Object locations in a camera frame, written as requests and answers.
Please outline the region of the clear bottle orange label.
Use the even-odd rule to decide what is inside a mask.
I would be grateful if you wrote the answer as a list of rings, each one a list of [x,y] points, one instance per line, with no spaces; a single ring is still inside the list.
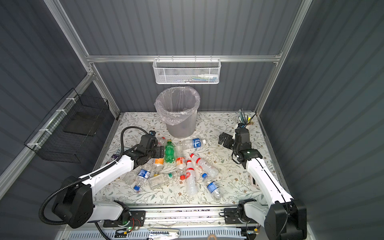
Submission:
[[[152,170],[153,170],[154,174],[160,173],[163,170],[163,168],[164,168],[164,159],[163,158],[153,160]]]

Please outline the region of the water bottle blue label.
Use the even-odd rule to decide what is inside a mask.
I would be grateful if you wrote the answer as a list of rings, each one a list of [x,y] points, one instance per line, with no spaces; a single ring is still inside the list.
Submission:
[[[220,185],[208,174],[202,174],[203,184],[205,188],[208,190],[210,195],[216,200],[220,200],[223,197],[223,193],[221,191]]]
[[[151,172],[151,165],[139,166],[136,169],[128,172],[124,177],[124,181],[128,185],[133,185],[133,190],[136,193],[139,193],[143,186],[147,183],[149,177],[151,176]]]

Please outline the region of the green plastic soda bottle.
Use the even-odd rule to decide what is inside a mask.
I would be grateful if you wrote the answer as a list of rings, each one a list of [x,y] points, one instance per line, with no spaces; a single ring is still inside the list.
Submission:
[[[167,140],[167,143],[165,145],[165,162],[166,163],[174,163],[175,162],[175,145],[171,140]]]

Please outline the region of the square clear bottle green cap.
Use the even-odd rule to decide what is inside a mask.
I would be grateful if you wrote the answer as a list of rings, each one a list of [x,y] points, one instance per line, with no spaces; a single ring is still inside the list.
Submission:
[[[157,189],[162,187],[163,185],[166,185],[172,180],[175,180],[179,177],[179,174],[177,172],[170,172],[170,173],[161,173],[156,176],[149,178],[149,186],[151,190]]]

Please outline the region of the clear bottle red label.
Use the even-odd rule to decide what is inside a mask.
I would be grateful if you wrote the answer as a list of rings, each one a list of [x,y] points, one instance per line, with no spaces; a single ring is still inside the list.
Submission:
[[[185,170],[187,163],[186,163],[186,156],[184,153],[184,148],[182,145],[176,145],[175,146],[175,156],[176,156],[176,169],[179,172],[182,172]]]

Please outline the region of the white bottle red band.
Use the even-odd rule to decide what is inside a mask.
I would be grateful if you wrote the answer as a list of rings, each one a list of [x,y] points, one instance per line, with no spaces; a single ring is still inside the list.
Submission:
[[[192,160],[196,162],[196,164],[203,169],[205,173],[207,173],[210,177],[215,178],[219,171],[217,168],[215,168],[212,164],[207,162],[205,159],[202,159],[197,154],[190,154],[190,157]]]

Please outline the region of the clear bottle blue label top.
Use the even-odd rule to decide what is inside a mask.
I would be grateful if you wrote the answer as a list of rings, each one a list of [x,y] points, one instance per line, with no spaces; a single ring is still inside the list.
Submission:
[[[184,150],[199,150],[207,144],[206,139],[194,138],[180,142]]]

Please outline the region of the water bottle blue label front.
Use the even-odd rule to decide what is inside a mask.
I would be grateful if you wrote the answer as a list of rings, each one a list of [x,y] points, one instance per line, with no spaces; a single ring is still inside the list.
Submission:
[[[220,200],[223,197],[223,193],[221,191],[220,185],[208,174],[202,174],[203,184],[205,188],[208,190],[210,195],[216,200]]]

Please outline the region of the white bottle red label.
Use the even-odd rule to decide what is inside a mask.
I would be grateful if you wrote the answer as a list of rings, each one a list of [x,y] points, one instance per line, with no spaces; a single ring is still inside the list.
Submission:
[[[191,160],[187,160],[186,169],[182,170],[180,179],[182,181],[186,181],[186,193],[188,195],[193,196],[198,193],[198,188],[196,185],[196,173]]]

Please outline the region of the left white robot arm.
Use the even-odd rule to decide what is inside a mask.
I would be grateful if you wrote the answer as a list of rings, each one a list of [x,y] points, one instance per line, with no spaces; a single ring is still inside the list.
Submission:
[[[130,222],[130,210],[119,201],[97,202],[94,196],[118,177],[137,170],[151,159],[164,157],[165,148],[151,134],[141,137],[139,144],[122,151],[116,160],[79,178],[68,177],[53,196],[52,213],[60,224],[73,229],[85,223],[110,221],[117,226]]]

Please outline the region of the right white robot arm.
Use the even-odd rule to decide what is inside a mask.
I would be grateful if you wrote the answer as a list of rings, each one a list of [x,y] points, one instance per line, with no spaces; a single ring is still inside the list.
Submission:
[[[266,231],[270,240],[305,240],[307,238],[307,208],[280,185],[268,169],[261,153],[252,147],[247,128],[237,128],[234,136],[219,135],[218,143],[232,150],[236,163],[255,179],[267,204],[254,199],[242,200],[234,217],[249,223],[255,221]]]

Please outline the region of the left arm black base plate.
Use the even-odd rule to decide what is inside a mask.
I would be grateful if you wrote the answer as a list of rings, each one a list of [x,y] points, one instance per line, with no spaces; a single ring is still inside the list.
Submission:
[[[146,211],[123,211],[117,220],[105,220],[104,228],[139,228],[144,226]]]

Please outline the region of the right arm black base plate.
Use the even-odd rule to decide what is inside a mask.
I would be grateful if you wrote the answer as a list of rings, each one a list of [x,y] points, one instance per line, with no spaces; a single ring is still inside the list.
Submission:
[[[227,225],[245,224],[250,219],[246,217],[244,211],[240,208],[224,208],[224,219]]]

